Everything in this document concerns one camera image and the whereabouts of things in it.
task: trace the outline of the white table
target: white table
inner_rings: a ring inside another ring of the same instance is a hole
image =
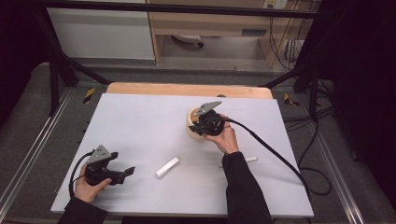
[[[104,145],[119,157],[108,165],[123,171],[136,166],[123,185],[109,186],[94,205],[120,216],[193,216],[227,214],[222,153],[210,142],[190,138],[190,109],[221,100],[215,110],[245,124],[297,167],[276,100],[106,93],[55,199],[52,212],[63,212],[69,201],[68,180],[77,160]],[[313,211],[298,177],[242,128],[235,128],[245,157],[262,187],[273,217],[312,217]],[[178,157],[180,164],[161,179],[155,172]]]

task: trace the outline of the person's left hand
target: person's left hand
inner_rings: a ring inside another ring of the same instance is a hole
[[[76,182],[76,193],[75,197],[82,200],[83,202],[86,203],[92,203],[93,200],[95,200],[96,196],[98,193],[103,190],[105,187],[107,187],[111,183],[111,179],[105,179],[104,181],[100,182],[96,186],[91,186],[85,181],[85,169],[87,168],[87,164],[84,164],[81,167],[81,171],[79,172],[79,176],[82,176],[79,178]]]

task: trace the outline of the white marker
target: white marker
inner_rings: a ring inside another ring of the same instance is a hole
[[[166,163],[165,166],[161,167],[161,169],[159,169],[157,172],[155,172],[155,174],[157,174],[157,176],[159,178],[161,178],[161,177],[163,177],[163,175],[168,173],[168,171],[170,171],[173,167],[178,165],[179,162],[180,162],[180,160],[177,157],[174,157],[171,161]]]
[[[246,162],[251,162],[251,161],[257,161],[259,158],[257,158],[257,157],[249,157],[249,158],[246,158],[245,159],[245,161]]]

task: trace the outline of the metal bracket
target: metal bracket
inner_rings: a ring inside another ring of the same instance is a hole
[[[210,110],[212,110],[213,108],[215,108],[216,106],[220,105],[221,101],[216,101],[216,102],[212,102],[212,103],[205,103],[203,105],[201,105],[201,107],[199,107],[198,112],[196,112],[194,115],[195,117],[199,117],[201,115],[206,114],[207,112],[209,112]]]
[[[107,151],[107,149],[103,145],[100,145],[87,160],[87,164],[91,164],[97,161],[102,161],[108,158],[111,158],[111,154]]]

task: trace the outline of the forearm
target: forearm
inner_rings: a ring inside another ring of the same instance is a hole
[[[248,169],[243,154],[224,155],[222,165],[228,182],[229,224],[272,223],[262,189]]]
[[[85,203],[80,199],[72,198],[64,209],[64,214],[58,224],[88,223],[99,224],[105,220],[107,211]]]

